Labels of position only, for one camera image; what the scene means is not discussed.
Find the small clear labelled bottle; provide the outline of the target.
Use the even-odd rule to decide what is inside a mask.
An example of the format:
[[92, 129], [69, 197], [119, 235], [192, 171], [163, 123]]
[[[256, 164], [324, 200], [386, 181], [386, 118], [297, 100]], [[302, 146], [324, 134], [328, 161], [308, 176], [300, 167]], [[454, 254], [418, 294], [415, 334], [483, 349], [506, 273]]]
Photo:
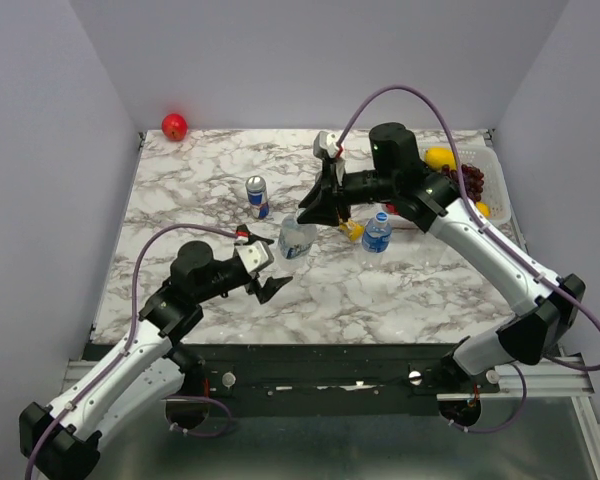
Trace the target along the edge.
[[303, 212], [303, 209], [298, 209], [295, 213], [286, 216], [281, 223], [278, 248], [285, 260], [291, 261], [308, 255], [318, 236], [314, 224], [298, 222]]

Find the clear plastic bottle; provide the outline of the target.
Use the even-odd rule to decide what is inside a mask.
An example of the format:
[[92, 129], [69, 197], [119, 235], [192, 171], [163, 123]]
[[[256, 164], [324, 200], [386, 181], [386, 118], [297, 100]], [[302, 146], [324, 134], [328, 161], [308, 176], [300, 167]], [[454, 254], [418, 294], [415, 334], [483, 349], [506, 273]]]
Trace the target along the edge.
[[415, 261], [424, 267], [437, 266], [447, 250], [447, 245], [430, 233], [424, 233], [416, 249]]

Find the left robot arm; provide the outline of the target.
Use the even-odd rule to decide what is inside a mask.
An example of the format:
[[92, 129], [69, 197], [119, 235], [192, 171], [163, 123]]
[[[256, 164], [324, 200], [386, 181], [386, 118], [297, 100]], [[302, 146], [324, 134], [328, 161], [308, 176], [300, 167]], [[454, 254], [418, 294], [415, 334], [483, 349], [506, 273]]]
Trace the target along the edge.
[[168, 278], [145, 306], [132, 307], [128, 332], [77, 383], [46, 405], [27, 406], [19, 417], [24, 476], [84, 479], [109, 441], [151, 403], [199, 387], [203, 369], [180, 345], [202, 320], [203, 302], [244, 288], [268, 302], [289, 278], [259, 280], [273, 264], [271, 240], [240, 225], [230, 234], [232, 255], [217, 260], [203, 241], [184, 244]]

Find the blue label plastic bottle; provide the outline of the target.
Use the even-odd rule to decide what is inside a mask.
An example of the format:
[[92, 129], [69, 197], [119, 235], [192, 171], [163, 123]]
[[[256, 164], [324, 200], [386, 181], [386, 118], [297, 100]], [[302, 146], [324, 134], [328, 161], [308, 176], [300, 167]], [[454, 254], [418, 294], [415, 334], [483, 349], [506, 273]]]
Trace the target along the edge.
[[365, 226], [361, 240], [363, 250], [374, 254], [384, 253], [390, 243], [391, 234], [389, 216], [387, 222], [378, 222], [374, 216]]

